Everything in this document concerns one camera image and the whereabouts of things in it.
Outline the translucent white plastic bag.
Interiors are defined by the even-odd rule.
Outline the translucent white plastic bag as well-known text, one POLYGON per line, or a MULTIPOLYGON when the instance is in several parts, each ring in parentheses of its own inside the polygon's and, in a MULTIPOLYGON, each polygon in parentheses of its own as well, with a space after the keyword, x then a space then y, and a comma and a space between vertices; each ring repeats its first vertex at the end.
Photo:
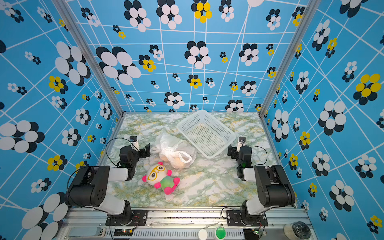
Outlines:
POLYGON ((162 132, 156 137, 151 151, 174 169, 187 169, 196 160, 196 149, 187 141, 162 132))

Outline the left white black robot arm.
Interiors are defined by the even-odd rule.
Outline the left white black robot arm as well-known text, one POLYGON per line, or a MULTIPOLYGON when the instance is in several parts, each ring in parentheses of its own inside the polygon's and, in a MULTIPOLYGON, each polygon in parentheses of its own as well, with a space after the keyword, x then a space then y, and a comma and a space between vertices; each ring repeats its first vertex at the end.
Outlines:
POLYGON ((93 208, 104 212, 110 219, 130 221, 133 218, 131 205, 107 193, 108 183, 132 180, 140 159, 151 155, 151 145, 135 150, 125 146, 120 149, 117 167, 85 166, 78 169, 71 183, 67 183, 66 204, 70 207, 93 208))

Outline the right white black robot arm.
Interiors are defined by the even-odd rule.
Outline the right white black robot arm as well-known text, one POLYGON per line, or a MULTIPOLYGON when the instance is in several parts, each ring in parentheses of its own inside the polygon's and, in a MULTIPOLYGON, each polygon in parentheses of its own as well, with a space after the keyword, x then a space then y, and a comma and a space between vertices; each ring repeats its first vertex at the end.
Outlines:
POLYGON ((237 176, 242 181, 256 184, 258 195, 244 201, 241 214, 244 218, 258 217, 268 210, 294 206, 293 187, 280 165, 252 165, 252 146, 228 147, 228 156, 237 162, 237 176))

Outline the white plastic mesh basket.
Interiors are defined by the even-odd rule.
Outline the white plastic mesh basket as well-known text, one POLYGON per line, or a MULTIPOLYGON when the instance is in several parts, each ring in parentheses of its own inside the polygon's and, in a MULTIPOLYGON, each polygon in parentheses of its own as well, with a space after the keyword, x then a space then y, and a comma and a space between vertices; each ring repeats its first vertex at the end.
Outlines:
POLYGON ((177 129, 207 159, 216 157, 236 139, 231 129, 205 110, 181 120, 177 129))

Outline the colourful plush toy with glasses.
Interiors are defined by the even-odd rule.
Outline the colourful plush toy with glasses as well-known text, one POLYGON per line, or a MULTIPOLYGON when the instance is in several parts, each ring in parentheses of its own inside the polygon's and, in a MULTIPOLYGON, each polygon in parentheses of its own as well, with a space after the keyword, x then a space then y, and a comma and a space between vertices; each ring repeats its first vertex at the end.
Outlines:
POLYGON ((180 183, 180 178, 172 177, 172 171, 168 170, 163 162, 158 162, 150 167, 147 174, 142 177, 144 183, 148 183, 155 189, 162 189, 165 195, 172 194, 180 183))

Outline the green round button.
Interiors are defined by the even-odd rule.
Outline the green round button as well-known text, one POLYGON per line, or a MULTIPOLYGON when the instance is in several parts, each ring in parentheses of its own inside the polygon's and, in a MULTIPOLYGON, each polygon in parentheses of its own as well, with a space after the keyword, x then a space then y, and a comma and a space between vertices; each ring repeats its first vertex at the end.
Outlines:
POLYGON ((215 240, 224 240, 226 238, 226 230, 223 227, 217 227, 214 231, 215 240))

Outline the white round button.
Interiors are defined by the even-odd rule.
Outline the white round button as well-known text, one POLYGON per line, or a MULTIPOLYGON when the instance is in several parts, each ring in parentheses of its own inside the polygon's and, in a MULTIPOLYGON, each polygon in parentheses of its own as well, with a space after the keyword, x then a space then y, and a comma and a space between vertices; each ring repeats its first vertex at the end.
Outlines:
POLYGON ((205 229, 199 230, 198 238, 199 238, 199 240, 207 240, 208 239, 208 232, 205 229))

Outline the clear tape roll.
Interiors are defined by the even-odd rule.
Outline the clear tape roll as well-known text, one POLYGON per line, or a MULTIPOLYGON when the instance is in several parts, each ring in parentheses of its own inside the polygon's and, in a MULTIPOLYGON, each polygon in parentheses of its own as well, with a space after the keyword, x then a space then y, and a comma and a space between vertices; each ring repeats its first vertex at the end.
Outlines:
POLYGON ((284 234, 289 240, 308 240, 312 233, 304 222, 294 222, 284 226, 284 234))

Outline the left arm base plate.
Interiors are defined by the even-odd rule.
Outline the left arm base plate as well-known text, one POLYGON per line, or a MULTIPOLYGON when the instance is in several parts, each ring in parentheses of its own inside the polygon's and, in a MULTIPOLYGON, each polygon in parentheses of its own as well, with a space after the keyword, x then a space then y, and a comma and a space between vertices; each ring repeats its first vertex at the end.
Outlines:
POLYGON ((148 210, 131 210, 120 215, 107 215, 106 226, 145 226, 148 218, 148 210))

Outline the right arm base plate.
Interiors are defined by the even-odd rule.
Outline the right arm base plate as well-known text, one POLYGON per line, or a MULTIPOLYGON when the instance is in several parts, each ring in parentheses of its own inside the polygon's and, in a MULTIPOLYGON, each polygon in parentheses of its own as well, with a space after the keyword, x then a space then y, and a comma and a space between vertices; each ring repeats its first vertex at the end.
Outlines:
POLYGON ((268 220, 266 214, 261 215, 249 215, 241 210, 228 210, 227 225, 229 227, 256 227, 262 228, 268 226, 268 220))

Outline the aluminium front rail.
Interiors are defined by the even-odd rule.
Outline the aluminium front rail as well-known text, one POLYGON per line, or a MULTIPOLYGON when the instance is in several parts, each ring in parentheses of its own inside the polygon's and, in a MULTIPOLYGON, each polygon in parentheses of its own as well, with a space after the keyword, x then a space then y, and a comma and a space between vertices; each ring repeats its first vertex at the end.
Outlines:
POLYGON ((58 240, 198 240, 198 232, 205 229, 208 239, 213 240, 217 227, 226 230, 227 240, 285 240, 284 226, 294 222, 306 223, 312 233, 311 240, 317 236, 308 214, 303 209, 285 207, 266 213, 268 226, 229 227, 228 210, 236 207, 203 208, 148 208, 145 226, 106 226, 107 217, 101 212, 91 210, 71 210, 58 232, 58 240))

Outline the left aluminium corner post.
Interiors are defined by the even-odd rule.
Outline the left aluminium corner post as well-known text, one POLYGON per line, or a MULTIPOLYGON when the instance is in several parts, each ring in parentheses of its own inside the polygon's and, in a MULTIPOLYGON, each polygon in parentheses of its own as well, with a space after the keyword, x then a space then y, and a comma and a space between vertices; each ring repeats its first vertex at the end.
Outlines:
POLYGON ((100 86, 104 90, 106 96, 109 98, 112 106, 115 108, 118 116, 121 118, 124 116, 124 111, 122 106, 118 102, 117 97, 111 91, 111 86, 108 83, 104 73, 102 72, 97 60, 93 56, 89 45, 86 42, 84 34, 80 30, 80 27, 76 24, 74 15, 70 13, 70 8, 66 5, 65 1, 52 1, 56 7, 58 13, 63 18, 65 24, 68 26, 72 37, 80 48, 81 52, 84 54, 87 62, 93 73, 95 74, 96 79, 98 80, 100 86))

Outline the aluminium corner post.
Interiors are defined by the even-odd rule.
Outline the aluminium corner post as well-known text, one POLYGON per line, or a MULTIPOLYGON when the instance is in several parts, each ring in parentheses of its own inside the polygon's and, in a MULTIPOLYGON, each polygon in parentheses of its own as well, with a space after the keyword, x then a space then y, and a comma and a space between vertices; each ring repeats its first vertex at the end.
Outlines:
POLYGON ((263 102, 262 109, 260 112, 260 116, 263 117, 266 111, 268 110, 273 97, 275 95, 275 91, 279 84, 281 83, 284 74, 286 73, 289 65, 292 62, 294 52, 296 51, 297 47, 301 43, 301 40, 303 39, 310 23, 313 20, 313 17, 316 13, 317 8, 319 7, 321 3, 321 0, 311 0, 309 1, 309 4, 306 7, 305 14, 303 19, 301 20, 301 23, 299 24, 297 30, 295 31, 295 34, 293 35, 293 38, 287 48, 287 51, 282 59, 281 65, 278 68, 277 76, 274 78, 270 89, 266 95, 266 98, 263 102))
POLYGON ((93 73, 95 74, 96 79, 98 80, 100 86, 104 90, 106 96, 109 98, 112 106, 115 108, 118 116, 121 118, 124 116, 124 111, 122 106, 118 102, 117 97, 111 91, 111 86, 108 83, 104 73, 102 72, 97 60, 93 56, 89 45, 86 42, 84 34, 80 30, 80 27, 76 24, 74 15, 70 13, 70 8, 66 5, 65 1, 52 1, 56 7, 58 13, 63 18, 65 24, 68 26, 72 37, 80 48, 81 52, 84 54, 87 62, 93 73))

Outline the right aluminium corner post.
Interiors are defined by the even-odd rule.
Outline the right aluminium corner post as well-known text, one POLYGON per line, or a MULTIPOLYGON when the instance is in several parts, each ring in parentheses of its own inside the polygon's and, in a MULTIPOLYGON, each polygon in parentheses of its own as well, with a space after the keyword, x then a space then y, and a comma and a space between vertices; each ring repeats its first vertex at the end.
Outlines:
POLYGON ((274 78, 270 89, 266 95, 266 98, 263 102, 262 109, 260 112, 260 116, 263 117, 266 111, 268 110, 273 97, 275 95, 275 91, 279 84, 281 83, 284 74, 286 73, 289 65, 292 62, 294 52, 296 51, 297 47, 301 43, 301 40, 303 39, 310 23, 313 20, 313 17, 316 13, 317 8, 319 7, 321 3, 321 0, 311 0, 309 1, 309 4, 306 7, 305 14, 303 19, 301 20, 301 23, 299 24, 297 30, 295 31, 295 34, 293 35, 293 38, 287 48, 287 51, 282 59, 281 65, 278 68, 277 76, 274 78))

